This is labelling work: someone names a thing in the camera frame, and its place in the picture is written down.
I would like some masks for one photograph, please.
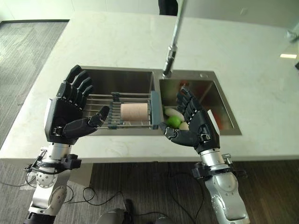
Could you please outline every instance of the paper towel roll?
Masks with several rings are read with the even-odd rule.
[[[148,104],[121,104],[123,121],[148,121]]]

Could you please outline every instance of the wire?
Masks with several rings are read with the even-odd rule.
[[[32,185],[30,184],[32,181],[34,181],[34,180],[36,179],[36,177],[34,177],[33,180],[31,180],[30,182],[28,182],[28,175],[29,175],[29,174],[30,174],[30,172],[27,173],[27,175],[26,175],[26,177],[25,177],[25,181],[26,181],[26,183],[27,183],[30,187],[32,187],[32,188],[36,188],[35,186],[32,186]]]
[[[174,195],[172,194],[172,192],[170,191],[170,187],[169,187],[169,180],[171,179],[171,178],[173,178],[173,177],[175,177],[175,176],[177,176],[177,175],[186,175],[186,176],[189,176],[189,177],[191,177],[192,179],[194,179],[195,181],[196,181],[196,183],[198,183],[199,185],[200,185],[200,189],[201,189],[201,193],[202,193],[202,201],[201,201],[201,204],[200,204],[200,207],[199,207],[199,209],[197,210],[197,212],[196,212],[196,215],[195,215],[195,218],[193,218],[192,216],[191,216],[191,214],[178,202],[178,200],[174,197]],[[172,197],[172,199],[175,201],[175,203],[187,214],[187,216],[192,220],[192,222],[194,223],[194,224],[196,224],[196,218],[198,217],[198,214],[199,214],[199,212],[200,212],[200,210],[201,210],[201,208],[202,208],[202,205],[203,205],[203,202],[204,202],[204,192],[203,192],[203,188],[202,188],[202,186],[201,186],[201,184],[200,184],[200,182],[196,179],[196,178],[194,178],[191,174],[189,174],[189,173],[186,173],[186,172],[180,172],[180,173],[176,173],[176,174],[174,174],[174,175],[171,175],[171,165],[170,165],[170,163],[168,163],[168,174],[167,174],[167,176],[168,176],[168,180],[167,180],[167,182],[166,182],[166,188],[167,188],[167,191],[168,191],[168,193],[170,194],[170,196]]]
[[[150,211],[150,212],[143,213],[143,214],[133,214],[133,215],[134,216],[146,216],[146,215],[151,215],[151,214],[160,214],[160,215],[163,215],[163,216],[169,218],[168,215],[166,215],[165,213],[159,212],[159,211]]]
[[[90,198],[90,199],[87,199],[86,197],[85,197],[85,195],[84,195],[84,193],[85,193],[85,191],[87,190],[87,189],[91,189],[92,191],[93,191],[93,196]],[[106,201],[104,201],[104,202],[102,202],[102,203],[99,203],[99,204],[94,204],[94,203],[91,203],[90,201],[94,198],[94,196],[96,195],[96,193],[95,193],[95,190],[92,188],[92,187],[87,187],[87,188],[84,188],[83,189],[83,198],[84,198],[84,200],[83,201],[78,201],[78,202],[69,202],[69,201],[67,201],[67,202],[65,202],[65,204],[75,204],[75,203],[83,203],[83,202],[86,202],[86,203],[88,203],[88,204],[90,204],[90,205],[93,205],[93,206],[102,206],[102,205],[104,205],[104,204],[106,204],[106,203],[108,203],[108,202],[110,202],[113,198],[115,198],[117,195],[121,195],[121,197],[122,197],[122,200],[123,200],[123,203],[124,203],[124,205],[125,205],[125,207],[126,207],[126,210],[128,210],[128,208],[127,208],[127,204],[125,203],[125,196],[124,196],[124,194],[123,194],[123,192],[122,191],[117,191],[113,196],[111,196],[109,199],[107,199]],[[165,217],[169,217],[168,215],[166,215],[165,213],[162,213],[162,212],[159,212],[159,211],[150,211],[150,212],[146,212],[146,213],[142,213],[142,214],[132,214],[133,216],[146,216],[146,215],[150,215],[150,214],[161,214],[161,215],[163,215],[163,216],[165,216]]]
[[[49,174],[49,175],[60,174],[60,173],[62,173],[64,171],[63,170],[63,171],[60,171],[60,172],[53,172],[53,173],[51,173],[51,172],[47,172],[47,171],[44,171],[44,170],[41,170],[41,169],[38,169],[38,168],[35,168],[35,167],[30,167],[29,170],[34,170],[36,172],[40,172],[40,173],[43,173],[43,174]]]
[[[70,201],[73,200],[73,198],[74,198],[74,190],[73,190],[69,185],[67,185],[67,187],[68,187],[69,189],[71,189],[71,198],[70,198],[68,201],[64,202],[64,204],[70,202]]]
[[[25,181],[26,181],[25,184],[14,185],[14,184],[10,184],[10,183],[4,183],[4,182],[2,182],[2,181],[0,181],[0,183],[3,184],[3,185],[10,186],[10,187],[23,187],[23,186],[26,186],[26,185],[29,185],[29,186],[32,187],[32,185],[30,185],[30,184],[31,184],[36,178],[34,177],[33,180],[31,180],[30,182],[28,182],[28,179],[27,179],[27,178],[28,178],[28,175],[29,175],[29,173],[27,173],[26,176],[25,176]]]
[[[76,203],[88,202],[88,201],[92,200],[95,196],[95,190],[92,187],[86,187],[86,188],[83,189],[83,195],[84,195],[84,192],[85,192],[86,189],[91,189],[93,191],[93,196],[90,199],[86,200],[86,198],[83,197],[84,201],[68,202],[68,203],[65,203],[65,204],[76,204]]]

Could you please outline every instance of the kitchen island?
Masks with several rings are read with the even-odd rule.
[[[74,14],[28,94],[0,159],[24,166],[47,146],[47,100],[74,65],[163,68],[175,20],[147,14]],[[234,161],[299,158],[299,75],[294,59],[280,58],[290,50],[298,54],[299,47],[285,34],[277,27],[184,19],[174,70],[215,72],[242,132],[220,137],[221,152]],[[71,153],[79,155],[88,172],[91,164],[102,162],[199,161],[192,147],[173,144],[162,134],[86,136]]]

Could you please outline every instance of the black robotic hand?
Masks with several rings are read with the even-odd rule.
[[[102,107],[90,119],[82,118],[86,98],[92,91],[91,78],[76,65],[61,83],[56,97],[48,103],[45,114],[48,142],[74,145],[79,137],[95,132],[104,123],[108,106]]]
[[[194,147],[197,153],[220,148],[219,129],[213,114],[207,112],[185,86],[177,93],[177,105],[189,125],[189,131],[173,129],[162,122],[160,128],[164,135],[176,144]]]

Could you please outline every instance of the silver robotic arm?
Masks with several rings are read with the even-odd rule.
[[[49,146],[42,147],[36,161],[25,169],[36,172],[36,190],[24,224],[54,223],[67,195],[71,170],[81,165],[78,156],[71,154],[71,147],[79,137],[95,132],[109,113],[109,107],[104,106],[91,118],[83,118],[82,109],[92,90],[90,77],[76,65],[56,97],[49,100],[45,114]]]
[[[206,111],[185,86],[177,94],[177,104],[189,131],[173,129],[165,123],[160,128],[169,140],[192,146],[200,155],[202,162],[195,165],[192,173],[195,178],[204,179],[219,224],[249,224],[230,155],[220,153],[220,132],[212,112]]]

